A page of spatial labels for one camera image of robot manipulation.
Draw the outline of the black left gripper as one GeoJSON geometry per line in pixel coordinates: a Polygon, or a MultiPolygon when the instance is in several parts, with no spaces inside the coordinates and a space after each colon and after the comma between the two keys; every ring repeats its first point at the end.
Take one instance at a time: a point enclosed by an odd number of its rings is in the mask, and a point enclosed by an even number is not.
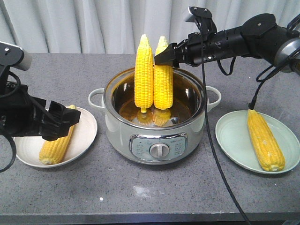
{"type": "Polygon", "coordinates": [[[0,118],[4,129],[14,137],[41,136],[47,141],[55,141],[67,136],[70,127],[79,122],[79,110],[51,101],[48,112],[61,125],[46,127],[46,101],[30,96],[28,87],[24,84],[17,90],[13,90],[12,84],[8,84],[6,91],[9,90],[10,93],[0,98],[0,118]]]}

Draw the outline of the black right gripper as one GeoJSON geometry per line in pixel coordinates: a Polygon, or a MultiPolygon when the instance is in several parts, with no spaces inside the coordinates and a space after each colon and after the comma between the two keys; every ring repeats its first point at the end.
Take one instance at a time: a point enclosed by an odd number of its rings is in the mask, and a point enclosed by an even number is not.
{"type": "Polygon", "coordinates": [[[197,67],[202,63],[226,58],[226,31],[211,34],[205,40],[200,33],[188,35],[179,43],[171,43],[154,57],[155,65],[179,68],[180,63],[197,67]]]}

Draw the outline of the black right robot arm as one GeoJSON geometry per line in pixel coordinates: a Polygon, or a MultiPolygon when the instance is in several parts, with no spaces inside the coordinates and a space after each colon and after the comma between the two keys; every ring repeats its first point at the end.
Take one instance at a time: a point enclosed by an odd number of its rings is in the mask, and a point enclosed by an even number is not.
{"type": "Polygon", "coordinates": [[[197,67],[203,63],[233,57],[264,59],[282,72],[300,71],[300,33],[276,24],[273,14],[260,14],[242,26],[217,31],[212,16],[191,15],[199,27],[180,43],[171,43],[157,56],[156,65],[197,67]]]}

